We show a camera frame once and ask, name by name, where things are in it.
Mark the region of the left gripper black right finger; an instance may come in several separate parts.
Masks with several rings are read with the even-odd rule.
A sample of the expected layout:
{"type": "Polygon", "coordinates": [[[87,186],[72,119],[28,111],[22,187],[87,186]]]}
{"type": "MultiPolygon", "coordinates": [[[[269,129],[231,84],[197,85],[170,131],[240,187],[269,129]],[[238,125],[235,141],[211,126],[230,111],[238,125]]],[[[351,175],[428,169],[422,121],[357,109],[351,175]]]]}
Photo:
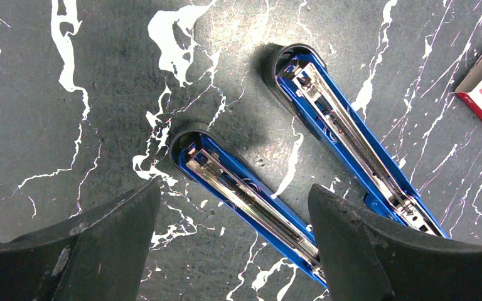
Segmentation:
{"type": "Polygon", "coordinates": [[[333,300],[482,300],[482,245],[414,230],[319,184],[308,209],[333,300]]]}

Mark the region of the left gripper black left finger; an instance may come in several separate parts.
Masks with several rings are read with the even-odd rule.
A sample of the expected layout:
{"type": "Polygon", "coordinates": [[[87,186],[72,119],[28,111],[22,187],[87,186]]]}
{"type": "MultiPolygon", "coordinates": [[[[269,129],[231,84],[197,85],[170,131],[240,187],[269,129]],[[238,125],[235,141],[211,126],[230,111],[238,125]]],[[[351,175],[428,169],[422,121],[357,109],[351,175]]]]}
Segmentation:
{"type": "Polygon", "coordinates": [[[0,243],[0,300],[135,300],[160,205],[149,181],[0,243]]]}

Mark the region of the blue stapler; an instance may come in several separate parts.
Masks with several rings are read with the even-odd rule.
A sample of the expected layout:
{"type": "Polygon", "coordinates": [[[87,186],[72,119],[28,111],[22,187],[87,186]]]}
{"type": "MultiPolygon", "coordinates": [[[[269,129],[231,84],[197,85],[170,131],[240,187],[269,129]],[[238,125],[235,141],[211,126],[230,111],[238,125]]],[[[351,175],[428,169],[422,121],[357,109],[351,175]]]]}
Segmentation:
{"type": "Polygon", "coordinates": [[[169,139],[168,154],[200,184],[262,235],[306,275],[326,286],[313,233],[226,141],[201,122],[187,122],[169,139]]]}
{"type": "Polygon", "coordinates": [[[419,193],[330,77],[314,48],[271,44],[263,62],[271,92],[320,140],[367,192],[365,205],[430,235],[446,232],[419,193]]]}

